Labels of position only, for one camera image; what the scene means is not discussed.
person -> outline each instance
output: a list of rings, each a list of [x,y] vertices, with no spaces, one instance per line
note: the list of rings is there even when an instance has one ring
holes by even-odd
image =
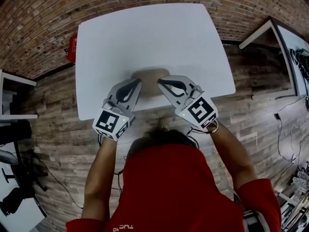
[[[207,129],[214,130],[214,125]],[[177,130],[156,129],[132,144],[123,192],[111,218],[117,142],[104,138],[86,180],[81,219],[68,222],[67,231],[242,232],[244,210],[262,214],[269,231],[281,231],[281,211],[270,180],[257,178],[246,149],[223,124],[211,138],[241,203],[219,192],[193,141]]]

red fire extinguisher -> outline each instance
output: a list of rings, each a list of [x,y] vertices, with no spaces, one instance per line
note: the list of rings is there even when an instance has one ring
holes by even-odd
[[[76,45],[77,45],[77,34],[70,38],[69,48],[64,49],[67,54],[67,60],[75,64],[76,60]]]

desk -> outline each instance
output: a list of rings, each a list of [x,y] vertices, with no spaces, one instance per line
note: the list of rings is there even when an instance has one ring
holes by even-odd
[[[158,4],[83,22],[76,50],[80,120],[93,119],[115,84],[141,70],[185,75],[210,97],[235,93],[217,30],[202,4]],[[169,106],[164,95],[140,97],[135,111]]]
[[[295,30],[285,25],[284,23],[270,18],[264,25],[262,25],[257,31],[250,35],[244,42],[239,45],[240,49],[245,48],[248,44],[256,40],[259,36],[265,33],[268,29],[272,29],[276,39],[279,43],[282,51],[284,61],[289,73],[291,86],[289,90],[278,91],[274,93],[261,94],[252,96],[253,100],[262,100],[266,98],[283,98],[288,96],[302,96],[306,94],[307,82],[303,80],[299,68],[292,61],[290,55],[290,49],[306,49],[309,51],[309,44],[305,41],[305,38],[297,33]]]
[[[4,103],[3,101],[3,94],[8,94],[8,95],[16,95],[15,92],[3,90],[3,81],[4,79],[9,79],[15,82],[23,83],[23,84],[28,84],[32,86],[36,86],[36,82],[33,82],[31,80],[21,78],[18,76],[14,76],[8,73],[5,73],[0,69],[0,121],[3,120],[16,120],[16,119],[34,119],[38,118],[37,114],[32,114],[32,115],[11,115],[7,114],[5,111],[2,110],[2,105]]]

wire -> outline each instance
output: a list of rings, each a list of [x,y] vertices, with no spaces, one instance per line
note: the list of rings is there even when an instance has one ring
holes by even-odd
[[[293,153],[295,153],[295,152],[294,152],[294,148],[293,148],[293,146],[292,146],[292,141],[293,141],[292,129],[293,129],[293,127],[296,127],[297,129],[299,129],[299,128],[300,128],[300,122],[302,122],[303,124],[305,123],[304,121],[300,120],[299,123],[298,123],[298,126],[297,126],[297,125],[292,125],[292,126],[291,126],[291,149],[293,150]]]
[[[290,167],[292,167],[292,166],[293,166],[293,164],[290,164],[286,169],[284,169],[284,170],[282,171],[282,173],[280,174],[280,176],[279,176],[279,178],[277,179],[277,181],[276,181],[276,183],[275,183],[275,185],[274,185],[273,188],[276,187],[278,181],[281,179],[281,177],[282,177],[282,175],[284,174],[284,172],[287,171],[287,170],[288,170]]]
[[[101,140],[102,140],[102,135],[98,134],[98,145],[99,145],[100,147],[101,147],[101,145],[102,145]],[[111,187],[111,188],[114,189],[114,190],[119,190],[120,195],[122,194],[122,191],[123,191],[122,188],[121,188],[121,186],[120,186],[120,175],[123,173],[123,171],[124,171],[124,170],[121,170],[121,171],[119,171],[118,173],[114,173],[114,175],[117,175],[117,176],[118,176],[118,188],[113,188],[113,187]]]
[[[193,132],[193,131],[195,133],[200,133],[200,134],[212,134],[212,133],[215,133],[218,130],[218,128],[219,128],[219,123],[217,122],[217,120],[212,121],[210,124],[212,124],[212,123],[216,124],[216,129],[211,130],[211,131],[203,131],[203,130],[199,130],[199,129],[191,127],[191,129],[187,132],[186,137],[188,137],[191,140],[193,140],[193,142],[196,144],[197,148],[199,149],[199,144],[198,144],[197,140],[194,137],[192,137],[190,135],[190,133]]]
[[[61,184],[61,182],[58,181],[57,178],[49,171],[49,169],[48,169],[48,167],[45,165],[45,163],[42,162],[39,158],[37,158],[37,159],[39,160],[39,162],[41,162],[41,163],[45,166],[45,168],[47,168],[47,171],[48,171],[48,172],[50,173],[50,175],[56,180],[56,182],[58,182],[58,183],[67,191],[68,195],[71,197],[71,199],[73,200],[74,204],[76,204],[76,206],[79,207],[80,209],[83,209],[82,207],[80,207],[80,206],[75,202],[75,200],[72,198],[72,196],[71,196],[71,194],[69,193],[69,191],[67,190],[67,188],[66,188],[63,184]]]
[[[306,89],[306,109],[309,111],[309,56],[304,55],[303,53],[308,51],[306,49],[300,49],[300,50],[293,50],[290,49],[290,55],[292,57],[292,60],[296,66],[298,66],[299,72],[302,75],[304,86]]]
[[[34,199],[35,203],[37,203],[37,205],[45,212],[45,210],[43,209],[43,207],[40,205],[39,202],[36,201],[36,199]],[[48,214],[45,212],[46,216],[48,217],[48,219],[50,220],[50,222],[52,223],[52,225],[55,227],[55,229],[60,232],[60,230],[56,227],[56,225],[53,223],[53,221],[49,218]]]
[[[287,105],[285,105],[283,108],[281,108],[280,110],[278,110],[278,111],[277,111],[277,113],[279,113],[280,111],[282,111],[285,107],[287,107],[287,106],[289,106],[289,105],[292,105],[292,104],[294,104],[294,103],[296,103],[296,102],[300,101],[301,99],[303,99],[303,98],[305,98],[305,97],[306,97],[306,95],[305,95],[305,96],[303,96],[302,98],[299,98],[298,100],[296,100],[295,102],[293,102],[293,103],[291,103],[291,104],[287,104]]]
[[[299,167],[299,159],[300,159],[300,151],[301,151],[301,146],[303,144],[303,141],[299,141],[299,153],[296,157],[298,157],[298,163],[297,163],[297,167]]]
[[[288,160],[287,158],[285,158],[281,153],[280,153],[280,149],[279,149],[279,141],[280,141],[280,135],[281,135],[281,131],[282,131],[282,121],[281,119],[279,119],[281,126],[280,126],[280,131],[279,131],[279,136],[278,136],[278,143],[277,143],[277,147],[278,147],[278,153],[281,157],[283,157],[285,160],[292,162],[292,160]]]

table top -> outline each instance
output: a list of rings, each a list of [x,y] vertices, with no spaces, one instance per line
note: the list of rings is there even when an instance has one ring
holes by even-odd
[[[76,50],[80,120],[93,119],[115,84],[138,71],[185,75],[210,97],[235,93],[216,28],[202,4],[158,4],[83,22]],[[140,97],[134,111],[169,106],[164,95]]]

